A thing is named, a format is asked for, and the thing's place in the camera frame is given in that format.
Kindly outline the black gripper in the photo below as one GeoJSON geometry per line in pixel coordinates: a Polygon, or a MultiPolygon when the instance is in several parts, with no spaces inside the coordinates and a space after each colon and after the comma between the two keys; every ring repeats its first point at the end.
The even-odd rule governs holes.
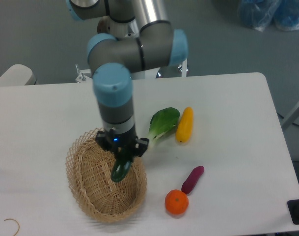
{"type": "Polygon", "coordinates": [[[99,130],[95,141],[103,150],[112,153],[117,153],[117,150],[128,147],[133,157],[142,157],[149,146],[149,139],[139,138],[134,127],[124,133],[119,133],[115,128],[111,128],[109,131],[99,130]]]}

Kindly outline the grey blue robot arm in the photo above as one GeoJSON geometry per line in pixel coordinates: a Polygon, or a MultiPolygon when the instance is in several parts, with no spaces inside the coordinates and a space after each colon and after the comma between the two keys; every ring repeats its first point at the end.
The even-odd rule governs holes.
{"type": "Polygon", "coordinates": [[[174,29],[162,0],[69,0],[73,18],[106,16],[110,25],[87,45],[87,62],[104,129],[96,142],[105,150],[142,156],[149,141],[138,138],[131,75],[182,63],[189,53],[183,30],[174,29]]]}

